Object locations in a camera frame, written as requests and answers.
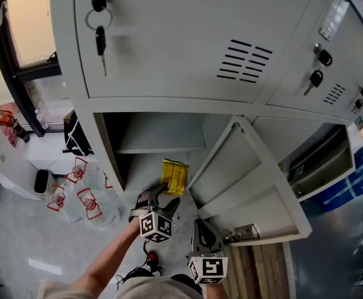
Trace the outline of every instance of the open locker door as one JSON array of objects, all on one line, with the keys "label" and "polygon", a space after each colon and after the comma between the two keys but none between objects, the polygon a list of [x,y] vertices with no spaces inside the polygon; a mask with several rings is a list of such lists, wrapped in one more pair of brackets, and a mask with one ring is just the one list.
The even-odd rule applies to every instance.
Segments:
[{"label": "open locker door", "polygon": [[309,222],[276,161],[243,116],[233,116],[188,188],[199,216],[225,238],[254,225],[259,245],[307,237]]}]

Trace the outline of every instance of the gray floor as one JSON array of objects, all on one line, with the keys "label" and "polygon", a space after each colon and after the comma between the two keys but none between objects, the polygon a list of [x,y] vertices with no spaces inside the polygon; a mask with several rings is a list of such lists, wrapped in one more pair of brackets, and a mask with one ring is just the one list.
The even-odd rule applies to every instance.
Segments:
[{"label": "gray floor", "polygon": [[[73,282],[86,270],[92,260],[124,228],[127,211],[121,210],[121,224],[107,230],[87,228],[83,222],[66,222],[51,213],[46,202],[24,199],[12,191],[0,193],[0,298],[35,298],[42,279]],[[173,240],[160,247],[149,243],[148,249],[159,253],[167,276],[189,273],[186,255],[191,251],[192,223],[196,207],[190,196],[181,199],[174,216],[177,224]],[[142,239],[134,242],[121,264],[125,275],[145,261]],[[115,280],[100,298],[113,298]]]},{"label": "gray floor", "polygon": [[313,232],[290,242],[297,299],[363,298],[363,287],[356,287],[363,269],[363,195],[332,212],[313,199],[303,209]]}]

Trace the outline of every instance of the wooden floor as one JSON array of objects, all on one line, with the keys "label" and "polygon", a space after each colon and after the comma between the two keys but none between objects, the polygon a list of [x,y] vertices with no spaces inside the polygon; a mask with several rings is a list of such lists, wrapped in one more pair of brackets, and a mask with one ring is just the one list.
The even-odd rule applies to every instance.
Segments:
[{"label": "wooden floor", "polygon": [[282,244],[226,248],[229,299],[289,299]]}]

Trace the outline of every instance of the locker door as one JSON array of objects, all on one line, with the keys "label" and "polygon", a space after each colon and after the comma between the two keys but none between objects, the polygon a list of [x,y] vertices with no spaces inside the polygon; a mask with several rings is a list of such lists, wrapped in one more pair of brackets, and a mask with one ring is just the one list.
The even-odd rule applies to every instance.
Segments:
[{"label": "locker door", "polygon": [[260,238],[240,245],[304,238],[308,220],[276,161],[246,118],[234,116],[188,188],[199,216],[223,237],[254,225]]},{"label": "locker door", "polygon": [[[267,104],[348,120],[354,120],[360,113],[352,110],[354,102],[361,97],[358,86],[363,79],[363,23],[350,5],[336,35],[331,42],[326,41],[318,33],[318,28],[322,26],[331,2],[328,1],[315,30]],[[321,85],[304,96],[309,76],[320,65],[313,52],[316,43],[321,43],[332,55],[333,63],[324,71]]]},{"label": "locker door", "polygon": [[[254,102],[310,1],[75,0],[89,95]],[[107,76],[88,26],[107,27]]]}]

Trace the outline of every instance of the air vent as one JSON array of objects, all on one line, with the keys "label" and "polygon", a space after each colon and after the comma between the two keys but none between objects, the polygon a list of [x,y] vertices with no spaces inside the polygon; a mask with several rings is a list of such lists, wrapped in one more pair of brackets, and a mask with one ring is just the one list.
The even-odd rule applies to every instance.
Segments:
[{"label": "air vent", "polygon": [[231,40],[217,77],[256,83],[272,53],[262,47]]},{"label": "air vent", "polygon": [[362,106],[360,108],[355,107],[352,112],[354,114],[358,115],[359,113],[361,113],[362,110],[363,110],[363,102],[362,102]]},{"label": "air vent", "polygon": [[323,100],[325,103],[334,105],[338,99],[343,95],[346,89],[339,84],[336,84],[335,87],[326,95],[325,99]]}]

